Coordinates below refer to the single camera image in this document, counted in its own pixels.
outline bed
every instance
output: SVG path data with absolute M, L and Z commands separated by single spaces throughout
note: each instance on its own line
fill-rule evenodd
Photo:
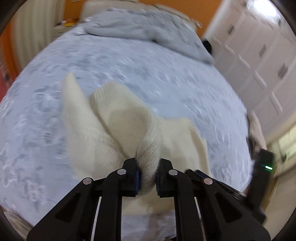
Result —
M 252 173 L 246 109 L 213 65 L 155 42 L 85 34 L 85 24 L 40 52 L 0 104 L 0 205 L 35 225 L 80 182 L 68 164 L 61 118 L 69 71 L 86 96 L 114 79 L 155 114 L 188 117 L 207 140 L 212 176 L 242 191 Z M 174 212 L 123 217 L 122 239 L 173 237 L 174 222 Z

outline black device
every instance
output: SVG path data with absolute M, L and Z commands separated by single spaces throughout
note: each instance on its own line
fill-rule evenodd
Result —
M 174 197 L 178 241 L 270 241 L 260 208 L 273 162 L 261 150 L 247 196 L 203 172 L 173 169 L 161 159 L 160 198 Z M 141 183 L 135 158 L 106 178 L 83 179 L 28 234 L 27 241 L 89 241 L 99 205 L 94 241 L 120 241 L 122 197 L 135 197 Z

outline door handle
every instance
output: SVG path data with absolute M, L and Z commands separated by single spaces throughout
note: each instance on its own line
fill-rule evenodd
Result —
M 278 71 L 278 77 L 281 78 L 283 72 L 285 71 L 286 68 L 286 64 L 283 63 L 283 65 L 280 67 L 279 71 Z
M 282 74 L 281 74 L 281 76 L 280 76 L 281 80 L 286 76 L 288 70 L 289 70 L 288 67 L 286 67 L 286 68 L 284 69 L 284 71 L 282 72 Z
M 261 49 L 260 52 L 259 52 L 259 56 L 260 56 L 260 58 L 264 55 L 266 49 L 267 49 L 267 48 L 266 48 L 266 45 L 263 45 L 262 49 Z
M 230 27 L 227 30 L 228 35 L 231 35 L 231 33 L 233 32 L 233 30 L 234 30 L 234 26 L 233 25 L 230 25 Z

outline headboard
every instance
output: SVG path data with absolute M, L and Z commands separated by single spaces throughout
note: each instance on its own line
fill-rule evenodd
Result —
M 88 0 L 84 3 L 82 7 L 82 11 L 80 13 L 80 22 L 83 21 L 84 18 L 89 17 L 100 10 L 107 9 L 107 8 L 119 8 L 119 9 L 132 9 L 132 10 L 154 10 L 160 11 L 165 10 L 172 14 L 177 15 L 181 18 L 186 24 L 188 24 L 193 30 L 196 30 L 196 27 L 201 27 L 201 24 L 194 20 L 190 19 L 186 14 L 177 11 L 173 8 L 156 4 L 155 6 L 146 5 L 143 3 L 138 2 L 131 2 L 131 1 L 118 1 L 118 0 Z
M 84 3 L 82 11 L 80 13 L 80 22 L 84 18 L 89 17 L 100 10 L 107 8 L 120 8 L 120 9 L 132 9 L 132 10 L 158 10 L 152 5 L 146 5 L 144 3 L 131 2 L 131 1 L 117 1 L 117 0 L 88 0 Z

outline orange wall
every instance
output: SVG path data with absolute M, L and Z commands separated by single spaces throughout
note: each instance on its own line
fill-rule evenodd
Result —
M 9 77 L 12 81 L 19 75 L 19 70 L 17 67 L 17 62 L 14 58 L 14 51 L 12 46 L 12 21 L 11 20 L 6 28 L 4 29 L 2 35 L 0 36 L 0 47 L 2 51 L 3 61 L 7 68 Z
M 72 0 L 66 0 L 64 20 L 79 18 L 82 5 L 86 0 L 81 0 L 79 2 L 72 2 Z
M 64 20 L 79 18 L 82 5 L 85 1 L 72 2 L 71 0 L 66 0 Z M 221 0 L 140 0 L 140 2 L 151 5 L 160 3 L 200 21 L 203 27 L 197 33 L 201 37 L 214 16 Z
M 3 97 L 6 95 L 7 92 L 7 86 L 5 83 L 5 80 L 2 77 L 2 74 L 0 73 L 0 102 L 3 99 Z

